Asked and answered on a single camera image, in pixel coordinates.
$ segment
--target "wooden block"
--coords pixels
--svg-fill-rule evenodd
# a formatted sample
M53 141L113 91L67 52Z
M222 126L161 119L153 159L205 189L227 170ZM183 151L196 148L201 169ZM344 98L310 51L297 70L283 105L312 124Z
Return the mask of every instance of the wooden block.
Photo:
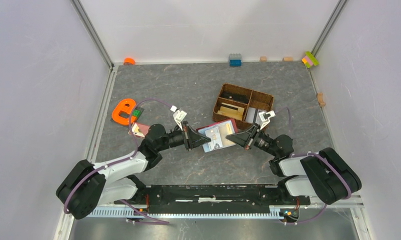
M323 101L323 93L322 92L317 93L317 100L318 100L318 104L320 107L324 107L326 105L326 103Z

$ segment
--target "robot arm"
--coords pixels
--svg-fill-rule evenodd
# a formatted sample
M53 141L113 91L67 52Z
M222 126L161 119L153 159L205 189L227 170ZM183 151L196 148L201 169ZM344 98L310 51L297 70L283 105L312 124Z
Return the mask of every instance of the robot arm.
M294 151L293 140L284 134L275 139L265 134L262 128L270 122L273 114L261 114L261 125L253 124L245 131L226 138L246 150L255 146L274 155L274 159L269 161L271 171L279 177L287 177L278 183L282 195L317 196L330 205L361 189L359 177L333 148L328 147L311 155L290 157Z
M73 188L85 176L97 168L106 166L91 175L76 190L68 203L67 209L70 213L76 219L82 219L97 205L120 199L131 199L138 187L129 176L156 166L162 159L160 151L181 145L190 151L210 141L210 138L190 127L187 121L183 121L170 133L166 133L163 125L154 124L149 128L148 134L133 157L134 151L106 162L91 164L87 160L79 161L56 190L56 196L65 203Z

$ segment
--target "white wall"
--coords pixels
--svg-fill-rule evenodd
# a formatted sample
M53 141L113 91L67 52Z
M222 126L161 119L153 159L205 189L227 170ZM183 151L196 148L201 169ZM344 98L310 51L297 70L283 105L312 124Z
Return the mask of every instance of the white wall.
M116 63L301 59L337 0L81 0Z
M401 239L401 0L349 1L313 70L376 239Z
M0 240L53 238L107 75L70 1L0 1Z

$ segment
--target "pink block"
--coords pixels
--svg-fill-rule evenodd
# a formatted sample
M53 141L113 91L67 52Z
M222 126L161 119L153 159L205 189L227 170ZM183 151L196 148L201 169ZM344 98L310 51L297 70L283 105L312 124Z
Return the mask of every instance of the pink block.
M303 58L309 63L309 65L314 66L313 61L311 61L311 59L308 56L304 56Z

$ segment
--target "green object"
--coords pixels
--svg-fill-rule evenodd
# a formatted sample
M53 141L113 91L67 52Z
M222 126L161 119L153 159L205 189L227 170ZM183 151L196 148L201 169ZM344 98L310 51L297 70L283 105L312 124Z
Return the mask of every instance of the green object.
M135 109L135 110L133 111L133 116L135 116L136 118L140 117L141 114L142 114L142 113L141 113L139 110L137 110L137 109Z
M313 55L311 52L306 51L306 52L305 52L305 55L308 56L308 58L312 61L312 63L314 64L314 66L317 66L317 65L320 64L320 62L314 57L314 55Z

